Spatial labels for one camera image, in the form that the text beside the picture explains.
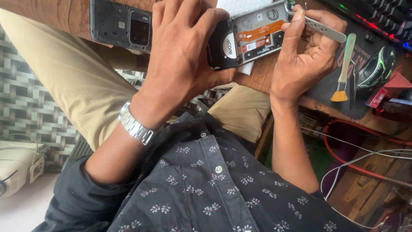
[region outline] shirt pocket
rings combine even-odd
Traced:
[[[170,232],[187,223],[190,217],[181,168],[157,166],[130,196],[111,228],[121,231],[129,225],[140,231]]]

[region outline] left hand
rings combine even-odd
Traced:
[[[229,13],[205,0],[163,0],[153,5],[152,52],[140,91],[183,104],[199,93],[233,81],[236,69],[212,70],[209,37]]]

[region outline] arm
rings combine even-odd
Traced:
[[[275,121],[272,167],[283,179],[313,193],[319,183],[300,130],[298,98],[336,68],[339,43],[312,28],[305,28],[304,14],[341,32],[345,31],[346,22],[326,11],[305,12],[300,5],[293,10],[297,13],[292,22],[282,25],[285,35],[272,78],[270,102]],[[307,42],[306,50],[298,54],[301,38]]]
[[[160,128],[183,103],[232,81],[235,69],[214,71],[206,61],[209,37],[228,17],[204,0],[163,0],[153,6],[147,76],[130,104],[144,127]],[[79,158],[63,170],[46,221],[35,231],[106,231],[134,184],[129,179],[144,152],[142,142],[118,124],[90,158]]]
[[[218,22],[228,18],[225,10],[211,8],[204,0],[164,0],[154,4],[147,76],[130,104],[131,114],[145,128],[160,128],[185,102],[232,81],[235,69],[213,71],[206,59],[210,35]],[[88,159],[85,168],[97,183],[123,183],[144,151],[143,144],[119,124]]]

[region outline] khaki pants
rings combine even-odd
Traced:
[[[114,69],[132,70],[130,51],[109,48],[0,9],[0,24],[67,118],[96,150],[137,90]],[[269,97],[235,85],[209,110],[222,125],[256,142]]]

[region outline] wooden table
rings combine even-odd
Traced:
[[[152,6],[155,2],[155,0],[113,1],[148,11],[152,11]],[[210,0],[210,2],[216,6],[217,0]],[[330,11],[330,9],[317,0],[296,0],[296,2],[302,5],[306,2],[308,9],[325,9]],[[93,41],[89,30],[88,0],[0,0],[0,8]],[[279,53],[277,52],[255,61],[251,75],[238,73],[236,82],[261,92],[269,92],[272,72],[278,55]],[[402,74],[406,77],[412,76],[410,59],[406,57],[398,59],[398,63],[405,64]],[[355,120],[336,109],[306,96],[301,98],[300,105],[324,112],[331,117],[356,122],[385,134],[394,133],[401,125],[398,122],[376,117],[371,112],[367,113],[361,120]],[[400,138],[408,139],[411,135],[412,130],[408,130],[401,134]]]

